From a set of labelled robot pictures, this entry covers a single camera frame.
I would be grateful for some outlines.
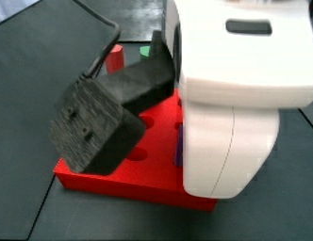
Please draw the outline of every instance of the green object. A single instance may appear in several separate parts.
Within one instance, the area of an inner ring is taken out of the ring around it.
[[[142,58],[142,60],[150,57],[150,53],[151,53],[151,46],[140,47],[140,58]]]

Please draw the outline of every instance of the white machine housing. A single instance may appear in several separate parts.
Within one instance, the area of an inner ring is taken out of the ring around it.
[[[273,150],[278,109],[313,102],[309,3],[168,0],[164,18],[173,54],[181,24],[185,189],[233,198]],[[272,32],[233,32],[231,21],[269,23]]]

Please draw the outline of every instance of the red block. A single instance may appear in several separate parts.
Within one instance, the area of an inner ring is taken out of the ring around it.
[[[105,64],[108,73],[114,73],[124,68],[124,52],[122,45],[118,44],[115,46],[107,57]]]
[[[178,92],[140,117],[147,124],[146,136],[115,173],[110,176],[73,173],[61,159],[55,168],[61,184],[73,190],[211,211],[218,200],[186,193],[183,171],[174,164],[182,122]]]

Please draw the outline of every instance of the black cable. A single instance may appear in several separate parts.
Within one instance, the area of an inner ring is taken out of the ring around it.
[[[73,1],[97,18],[97,20],[100,20],[104,24],[107,24],[108,26],[112,26],[115,28],[115,35],[114,35],[111,42],[108,43],[108,45],[103,49],[101,53],[99,54],[88,71],[85,71],[81,74],[83,78],[95,78],[99,75],[104,61],[105,61],[110,53],[112,52],[115,45],[118,44],[118,41],[120,38],[120,33],[122,33],[122,27],[120,27],[119,23],[116,23],[111,19],[101,16],[97,12],[95,12],[80,0],[73,0]]]

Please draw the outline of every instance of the red base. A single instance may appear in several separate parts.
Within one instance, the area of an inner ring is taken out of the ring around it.
[[[140,117],[147,124],[146,136],[115,173],[110,176],[76,174],[61,159],[55,168],[61,184],[80,191],[211,211],[218,200],[186,193],[183,171],[174,164],[182,123],[178,93]]]

